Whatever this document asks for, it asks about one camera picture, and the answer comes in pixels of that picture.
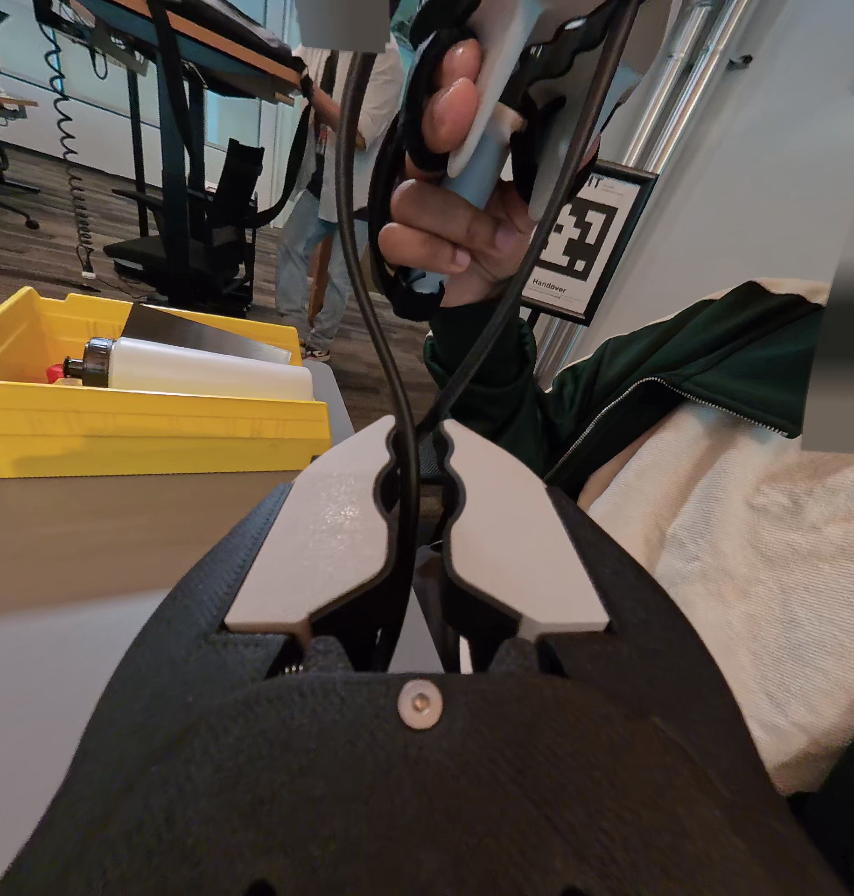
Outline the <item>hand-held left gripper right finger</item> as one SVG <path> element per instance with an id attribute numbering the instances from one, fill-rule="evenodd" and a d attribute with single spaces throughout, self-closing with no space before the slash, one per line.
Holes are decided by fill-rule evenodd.
<path id="1" fill-rule="evenodd" d="M 440 432 L 459 494 L 444 543 L 455 586 L 529 642 L 603 631 L 610 617 L 543 481 L 455 420 Z"/>

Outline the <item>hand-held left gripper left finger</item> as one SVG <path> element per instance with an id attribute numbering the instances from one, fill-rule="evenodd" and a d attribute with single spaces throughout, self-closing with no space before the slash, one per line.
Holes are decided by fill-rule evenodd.
<path id="1" fill-rule="evenodd" d="M 291 484 L 224 624 L 309 642 L 376 588 L 395 552 L 396 420 L 384 416 L 329 449 Z"/>

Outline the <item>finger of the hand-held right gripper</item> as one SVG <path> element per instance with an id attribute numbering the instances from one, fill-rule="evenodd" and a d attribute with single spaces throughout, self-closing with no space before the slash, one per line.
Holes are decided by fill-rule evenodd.
<path id="1" fill-rule="evenodd" d="M 543 217 L 594 76 L 594 66 L 571 66 L 556 76 L 520 66 L 511 75 L 508 106 L 524 120 L 511 135 L 512 223 L 537 223 Z"/>
<path id="2" fill-rule="evenodd" d="M 530 98 L 585 98 L 626 2 L 552 2 L 528 40 Z M 647 3 L 639 2 L 607 97 L 627 98 L 647 72 Z"/>

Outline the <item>yellow plastic bin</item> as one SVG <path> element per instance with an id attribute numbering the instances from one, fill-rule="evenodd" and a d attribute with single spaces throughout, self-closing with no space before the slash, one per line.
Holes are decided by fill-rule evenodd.
<path id="1" fill-rule="evenodd" d="M 129 301 L 23 287 L 0 305 L 0 478 L 295 472 L 338 443 L 329 405 L 51 385 L 117 339 Z"/>

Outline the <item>person's right forearm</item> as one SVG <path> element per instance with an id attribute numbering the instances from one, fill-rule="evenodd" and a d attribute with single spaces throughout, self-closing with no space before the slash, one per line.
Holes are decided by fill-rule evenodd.
<path id="1" fill-rule="evenodd" d="M 424 361 L 439 387 L 445 388 L 466 368 L 469 353 L 500 305 L 500 298 L 492 298 L 440 308 L 435 314 Z M 535 360 L 533 331 L 512 309 L 448 414 L 545 477 L 571 429 L 573 401 L 561 397 L 570 390 L 571 376 L 559 374 L 554 386 L 544 390 L 535 381 Z"/>

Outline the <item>person's right hand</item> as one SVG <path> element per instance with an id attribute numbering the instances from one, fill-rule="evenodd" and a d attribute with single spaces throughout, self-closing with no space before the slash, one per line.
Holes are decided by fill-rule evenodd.
<path id="1" fill-rule="evenodd" d="M 476 81 L 482 61 L 479 42 L 469 38 L 452 45 L 435 65 L 433 93 L 421 104 L 421 140 L 428 151 L 449 154 L 466 140 L 480 106 Z M 489 299 L 518 271 L 535 221 L 510 182 L 498 180 L 479 208 L 442 180 L 442 173 L 406 154 L 378 248 L 388 268 L 447 276 L 442 305 L 463 307 Z"/>

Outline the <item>black framed marker sign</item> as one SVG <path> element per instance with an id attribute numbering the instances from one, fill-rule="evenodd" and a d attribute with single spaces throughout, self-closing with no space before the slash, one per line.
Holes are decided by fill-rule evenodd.
<path id="1" fill-rule="evenodd" d="M 588 326 L 604 298 L 658 174 L 597 162 L 565 204 L 521 298 L 539 315 Z"/>

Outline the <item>vertical chrome pipes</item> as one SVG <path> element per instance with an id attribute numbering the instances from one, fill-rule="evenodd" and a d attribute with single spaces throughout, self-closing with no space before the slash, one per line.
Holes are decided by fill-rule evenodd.
<path id="1" fill-rule="evenodd" d="M 673 158 L 680 138 L 690 130 L 711 86 L 720 77 L 722 60 L 754 6 L 755 2 L 747 1 L 688 2 L 685 11 L 679 15 L 666 54 L 657 63 L 652 83 L 645 89 L 645 106 L 636 120 L 623 159 L 597 160 L 595 163 L 600 161 L 644 170 L 658 174 L 659 179 Z M 589 174 L 592 167 L 587 167 Z M 579 332 L 593 322 L 582 326 L 548 317 L 553 321 L 540 334 L 536 362 L 536 377 L 544 386 L 549 385 L 553 375 L 562 369 Z"/>

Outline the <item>white plastic bottle black cap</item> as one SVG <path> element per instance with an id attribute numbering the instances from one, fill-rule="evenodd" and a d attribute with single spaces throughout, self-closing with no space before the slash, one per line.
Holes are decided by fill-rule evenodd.
<path id="1" fill-rule="evenodd" d="M 309 369 L 161 342 L 94 338 L 66 357 L 63 377 L 89 388 L 202 397 L 313 401 Z"/>

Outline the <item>dark grey flat plate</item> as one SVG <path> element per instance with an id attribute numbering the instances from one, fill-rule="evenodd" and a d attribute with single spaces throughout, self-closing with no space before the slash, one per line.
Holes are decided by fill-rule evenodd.
<path id="1" fill-rule="evenodd" d="M 268 363 L 290 364 L 292 359 L 289 350 L 143 304 L 133 305 L 121 337 Z"/>

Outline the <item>green zip jacket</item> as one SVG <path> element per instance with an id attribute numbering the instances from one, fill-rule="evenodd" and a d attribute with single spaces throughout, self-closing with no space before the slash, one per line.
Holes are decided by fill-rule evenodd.
<path id="1" fill-rule="evenodd" d="M 545 481 L 575 497 L 601 466 L 686 403 L 799 437 L 830 291 L 811 280 L 749 280 L 568 364 L 542 406 Z"/>

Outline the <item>wooden standing desk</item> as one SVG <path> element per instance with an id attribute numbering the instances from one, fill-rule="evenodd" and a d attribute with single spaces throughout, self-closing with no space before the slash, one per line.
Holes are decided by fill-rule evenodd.
<path id="1" fill-rule="evenodd" d="M 121 190 L 164 197 L 167 232 L 186 250 L 188 191 L 213 193 L 217 188 L 212 192 L 206 188 L 207 92 L 292 106 L 299 95 L 301 63 L 282 40 L 227 2 L 75 2 L 75 6 L 93 16 L 96 25 L 127 39 L 154 64 L 162 185 L 158 193 L 152 192 L 144 176 L 136 174 L 134 188 Z M 157 234 L 151 210 L 118 197 L 137 206 L 139 237 Z M 264 211 L 257 206 L 248 238 L 256 237 L 279 211 L 279 205 Z"/>

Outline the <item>black chair under desk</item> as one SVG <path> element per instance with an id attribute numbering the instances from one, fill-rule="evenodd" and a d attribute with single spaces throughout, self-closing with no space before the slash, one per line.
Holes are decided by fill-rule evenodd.
<path id="1" fill-rule="evenodd" d="M 256 249 L 256 238 L 248 238 L 248 231 L 257 212 L 264 154 L 261 147 L 230 139 L 216 190 L 189 189 L 186 250 L 167 232 L 164 197 L 114 190 L 151 210 L 158 230 L 105 246 L 114 269 L 151 286 L 154 304 L 245 318 L 253 303 Z"/>

